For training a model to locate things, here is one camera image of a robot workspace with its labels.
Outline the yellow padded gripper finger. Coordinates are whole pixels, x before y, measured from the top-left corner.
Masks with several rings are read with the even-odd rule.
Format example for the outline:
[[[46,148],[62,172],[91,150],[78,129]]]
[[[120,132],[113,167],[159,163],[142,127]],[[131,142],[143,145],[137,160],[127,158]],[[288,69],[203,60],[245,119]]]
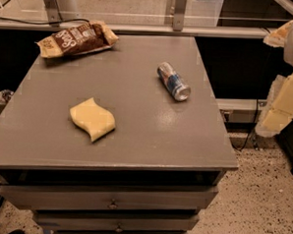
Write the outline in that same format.
[[[285,23],[280,28],[271,31],[266,37],[264,37],[263,43],[270,45],[270,47],[277,48],[285,45],[286,37],[292,27],[293,21]]]
[[[293,73],[277,75],[266,98],[266,106],[261,111],[255,133],[271,138],[279,134],[293,120]]]

